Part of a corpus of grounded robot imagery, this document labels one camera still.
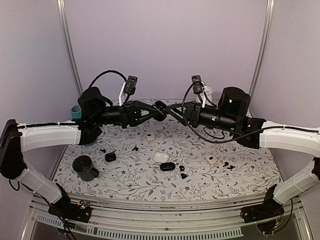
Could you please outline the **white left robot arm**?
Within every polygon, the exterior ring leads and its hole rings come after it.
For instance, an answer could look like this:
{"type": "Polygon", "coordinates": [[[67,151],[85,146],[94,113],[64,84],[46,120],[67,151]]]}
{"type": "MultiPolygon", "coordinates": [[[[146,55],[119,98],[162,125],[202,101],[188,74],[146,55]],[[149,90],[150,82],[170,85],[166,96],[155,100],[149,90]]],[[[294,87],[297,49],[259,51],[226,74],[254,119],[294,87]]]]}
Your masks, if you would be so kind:
{"type": "Polygon", "coordinates": [[[24,161],[29,150],[60,146],[88,145],[102,134],[103,125],[136,127],[150,119],[159,122],[166,116],[166,105],[153,105],[134,100],[114,105],[103,96],[98,87],[90,87],[78,98],[79,119],[65,122],[18,124],[15,119],[6,122],[0,138],[0,173],[9,180],[27,186],[44,197],[63,216],[74,213],[74,205],[64,198],[62,189],[24,161]]]}

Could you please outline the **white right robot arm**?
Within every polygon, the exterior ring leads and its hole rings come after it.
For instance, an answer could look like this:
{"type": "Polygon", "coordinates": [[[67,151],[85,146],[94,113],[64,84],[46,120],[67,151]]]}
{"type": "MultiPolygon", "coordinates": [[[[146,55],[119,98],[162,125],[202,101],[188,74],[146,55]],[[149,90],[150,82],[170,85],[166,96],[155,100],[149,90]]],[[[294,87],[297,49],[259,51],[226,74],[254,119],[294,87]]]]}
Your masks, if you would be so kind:
{"type": "Polygon", "coordinates": [[[269,218],[289,199],[320,183],[320,129],[290,126],[263,118],[248,117],[251,97],[237,87],[223,89],[217,106],[183,101],[166,111],[194,131],[198,126],[229,132],[232,140],[253,149],[283,149],[313,156],[302,170],[271,187],[259,206],[262,218],[269,218]]]}

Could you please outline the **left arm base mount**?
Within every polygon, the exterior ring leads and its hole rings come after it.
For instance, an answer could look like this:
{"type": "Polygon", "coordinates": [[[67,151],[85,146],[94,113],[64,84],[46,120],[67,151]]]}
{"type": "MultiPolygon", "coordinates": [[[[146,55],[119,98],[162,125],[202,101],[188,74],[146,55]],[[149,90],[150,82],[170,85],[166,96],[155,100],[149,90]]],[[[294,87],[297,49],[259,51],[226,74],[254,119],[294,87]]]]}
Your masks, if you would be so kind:
{"type": "Polygon", "coordinates": [[[56,185],[61,191],[62,197],[56,203],[49,204],[48,213],[62,219],[88,223],[92,214],[91,203],[85,200],[72,203],[67,192],[59,184],[56,185]]]}

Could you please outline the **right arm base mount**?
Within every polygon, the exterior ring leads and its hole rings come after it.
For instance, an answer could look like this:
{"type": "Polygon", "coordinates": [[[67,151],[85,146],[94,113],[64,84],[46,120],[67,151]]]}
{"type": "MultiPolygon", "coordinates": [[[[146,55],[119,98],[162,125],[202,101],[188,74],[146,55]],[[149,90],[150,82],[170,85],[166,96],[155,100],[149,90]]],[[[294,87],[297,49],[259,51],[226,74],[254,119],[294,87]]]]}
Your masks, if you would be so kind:
{"type": "Polygon", "coordinates": [[[275,184],[268,189],[262,203],[246,206],[241,209],[240,217],[245,223],[261,221],[284,214],[283,204],[277,203],[274,200],[276,186],[275,184]]]}

